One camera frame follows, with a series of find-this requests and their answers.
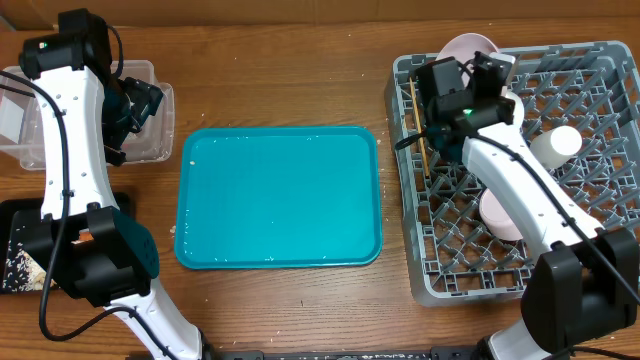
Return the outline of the wooden chopstick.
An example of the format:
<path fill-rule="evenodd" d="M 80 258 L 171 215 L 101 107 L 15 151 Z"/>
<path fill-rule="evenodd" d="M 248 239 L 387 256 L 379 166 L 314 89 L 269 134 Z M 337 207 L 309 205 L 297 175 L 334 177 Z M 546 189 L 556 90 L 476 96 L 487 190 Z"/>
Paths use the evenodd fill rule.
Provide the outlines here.
<path fill-rule="evenodd" d="M 422 133 L 423 127 L 422 127 L 422 121 L 420 119 L 419 106 L 417 104 L 416 88 L 415 88 L 414 80 L 411 76 L 409 77 L 409 86 L 410 86 L 410 95 L 412 100 L 413 118 L 414 118 L 416 130 L 418 131 L 418 133 Z M 426 153 L 425 138 L 420 137 L 417 140 L 417 143 L 420 149 L 421 163 L 422 163 L 424 176 L 426 178 L 429 178 L 430 176 L 430 170 L 429 170 L 429 164 L 428 164 L 429 158 Z"/>

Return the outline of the large white plate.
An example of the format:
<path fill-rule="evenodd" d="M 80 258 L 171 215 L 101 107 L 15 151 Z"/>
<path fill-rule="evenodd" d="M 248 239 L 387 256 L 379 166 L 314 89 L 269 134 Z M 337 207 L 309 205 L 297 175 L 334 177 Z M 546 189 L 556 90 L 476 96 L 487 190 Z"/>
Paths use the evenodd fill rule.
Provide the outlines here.
<path fill-rule="evenodd" d="M 484 35 L 465 33 L 449 41 L 438 53 L 436 61 L 454 57 L 461 64 L 469 65 L 475 57 L 476 51 L 489 55 L 493 52 L 499 52 L 499 48 Z"/>

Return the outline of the white bowl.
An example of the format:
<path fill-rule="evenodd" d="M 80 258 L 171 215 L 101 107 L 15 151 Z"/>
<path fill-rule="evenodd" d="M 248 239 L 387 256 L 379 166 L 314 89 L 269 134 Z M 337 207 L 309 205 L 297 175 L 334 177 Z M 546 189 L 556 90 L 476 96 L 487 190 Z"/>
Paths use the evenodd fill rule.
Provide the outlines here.
<path fill-rule="evenodd" d="M 524 123 L 524 116 L 525 116 L 522 99 L 517 94 L 513 93 L 510 90 L 505 90 L 504 96 L 510 100 L 513 100 L 515 103 L 514 110 L 512 113 L 512 122 L 510 123 L 510 126 L 512 128 L 515 128 L 519 132 L 522 132 L 522 125 Z"/>

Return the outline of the white cup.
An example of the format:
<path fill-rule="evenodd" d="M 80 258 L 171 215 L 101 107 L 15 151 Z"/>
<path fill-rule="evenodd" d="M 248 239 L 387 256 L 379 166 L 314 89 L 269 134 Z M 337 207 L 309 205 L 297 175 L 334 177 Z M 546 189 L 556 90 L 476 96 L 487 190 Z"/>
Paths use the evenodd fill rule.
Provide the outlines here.
<path fill-rule="evenodd" d="M 582 136 L 570 126 L 559 126 L 534 138 L 530 150 L 545 169 L 556 169 L 568 162 L 582 146 Z"/>

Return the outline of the small white plate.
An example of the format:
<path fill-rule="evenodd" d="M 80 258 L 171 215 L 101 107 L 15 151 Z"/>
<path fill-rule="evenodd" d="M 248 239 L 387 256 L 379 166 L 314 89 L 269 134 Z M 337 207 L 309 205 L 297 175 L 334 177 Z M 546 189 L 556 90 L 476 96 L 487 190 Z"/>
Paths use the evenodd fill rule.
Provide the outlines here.
<path fill-rule="evenodd" d="M 511 242 L 523 239 L 515 223 L 489 189 L 485 189 L 480 196 L 479 214 L 488 230 L 499 239 Z"/>

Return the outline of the rice and peanut scraps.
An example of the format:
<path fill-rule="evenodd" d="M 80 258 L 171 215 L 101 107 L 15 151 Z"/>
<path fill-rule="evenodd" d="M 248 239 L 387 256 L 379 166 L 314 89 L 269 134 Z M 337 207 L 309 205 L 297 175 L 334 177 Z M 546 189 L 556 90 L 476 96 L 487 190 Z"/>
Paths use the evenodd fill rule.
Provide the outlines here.
<path fill-rule="evenodd" d="M 45 277 L 45 270 L 24 251 L 21 242 L 8 245 L 1 285 L 3 294 L 41 291 Z"/>

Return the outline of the orange carrot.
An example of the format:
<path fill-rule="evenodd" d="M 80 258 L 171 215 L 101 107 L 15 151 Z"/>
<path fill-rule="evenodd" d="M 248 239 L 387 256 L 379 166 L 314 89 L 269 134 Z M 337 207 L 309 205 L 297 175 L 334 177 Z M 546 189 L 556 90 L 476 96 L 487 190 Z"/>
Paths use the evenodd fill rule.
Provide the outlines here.
<path fill-rule="evenodd" d="M 82 244 L 85 244 L 85 243 L 89 243 L 92 240 L 93 240 L 93 236 L 91 235 L 91 233 L 88 232 L 88 231 L 85 231 L 85 232 L 80 232 L 78 234 L 78 238 L 75 239 L 75 240 L 72 240 L 71 244 L 73 246 L 79 246 L 79 245 L 82 245 Z"/>

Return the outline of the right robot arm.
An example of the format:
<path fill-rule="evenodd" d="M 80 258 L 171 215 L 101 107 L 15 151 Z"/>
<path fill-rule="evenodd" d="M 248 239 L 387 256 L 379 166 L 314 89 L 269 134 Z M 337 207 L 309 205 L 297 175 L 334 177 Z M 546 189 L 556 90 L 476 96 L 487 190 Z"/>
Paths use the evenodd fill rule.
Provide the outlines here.
<path fill-rule="evenodd" d="M 579 344 L 634 325 L 639 244 L 607 230 L 559 186 L 521 134 L 521 99 L 507 91 L 512 56 L 475 53 L 418 68 L 421 136 L 497 198 L 535 261 L 521 318 L 478 344 L 482 359 L 566 359 Z"/>

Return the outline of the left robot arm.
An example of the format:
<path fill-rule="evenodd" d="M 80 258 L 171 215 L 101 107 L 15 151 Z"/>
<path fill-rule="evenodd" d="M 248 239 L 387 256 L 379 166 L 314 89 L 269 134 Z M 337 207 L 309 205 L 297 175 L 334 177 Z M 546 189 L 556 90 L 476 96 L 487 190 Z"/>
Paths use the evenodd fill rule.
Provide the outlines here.
<path fill-rule="evenodd" d="M 46 187 L 40 217 L 16 217 L 15 234 L 45 272 L 45 284 L 116 316 L 156 359 L 210 359 L 203 332 L 178 310 L 159 279 L 149 230 L 119 207 L 108 167 L 155 115 L 162 90 L 122 74 L 117 31 L 80 8 L 58 16 L 55 34 L 24 42 L 17 80 L 41 113 Z"/>

